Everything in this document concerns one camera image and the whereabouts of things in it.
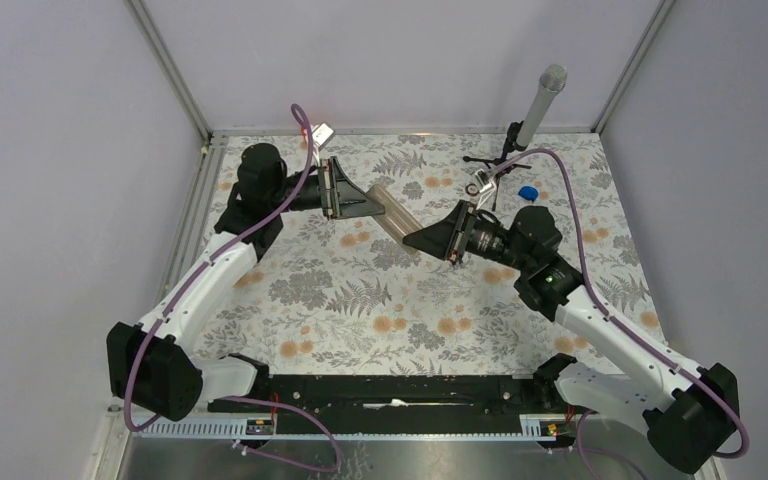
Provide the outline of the white remote control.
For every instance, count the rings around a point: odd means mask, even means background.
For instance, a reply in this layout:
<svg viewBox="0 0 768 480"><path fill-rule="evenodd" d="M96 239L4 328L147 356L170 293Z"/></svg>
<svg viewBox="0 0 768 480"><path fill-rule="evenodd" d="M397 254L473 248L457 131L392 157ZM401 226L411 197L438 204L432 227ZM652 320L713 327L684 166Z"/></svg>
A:
<svg viewBox="0 0 768 480"><path fill-rule="evenodd" d="M422 229L421 223L382 184L372 185L366 194L384 208L383 213L372 216L373 220L407 254L416 256L419 251L406 245L404 238Z"/></svg>

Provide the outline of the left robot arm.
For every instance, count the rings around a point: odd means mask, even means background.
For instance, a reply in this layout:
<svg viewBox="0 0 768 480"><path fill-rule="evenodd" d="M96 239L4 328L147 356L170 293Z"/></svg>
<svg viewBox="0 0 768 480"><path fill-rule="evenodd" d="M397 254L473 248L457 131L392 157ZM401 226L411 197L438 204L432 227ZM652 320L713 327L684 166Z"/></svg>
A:
<svg viewBox="0 0 768 480"><path fill-rule="evenodd" d="M116 323L106 338L111 390L130 411L180 421L200 403L227 396L248 411L269 401L255 361L238 354L198 360L193 346L222 298L265 256L283 229L285 211L318 210L328 220L381 215L384 206L348 179L335 157L313 150L289 174L276 146L241 154L225 210L198 259L170 292L134 324Z"/></svg>

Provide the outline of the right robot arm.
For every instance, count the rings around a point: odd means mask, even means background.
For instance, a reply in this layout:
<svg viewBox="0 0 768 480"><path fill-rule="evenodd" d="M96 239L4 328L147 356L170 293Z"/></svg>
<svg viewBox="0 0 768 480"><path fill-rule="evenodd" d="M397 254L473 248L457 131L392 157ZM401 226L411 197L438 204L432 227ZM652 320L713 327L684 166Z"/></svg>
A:
<svg viewBox="0 0 768 480"><path fill-rule="evenodd" d="M572 404L593 410L645 436L675 469L696 473L721 446L748 434L739 415L735 375L709 368L656 343L607 304L588 275L558 252L562 234L545 207L526 206L509 227L460 201L443 220L407 234L406 246L457 264L469 253L518 272L514 287L531 310L584 338L623 373L605 375L571 356L545 362L549 373L533 386L535 402L557 412Z"/></svg>

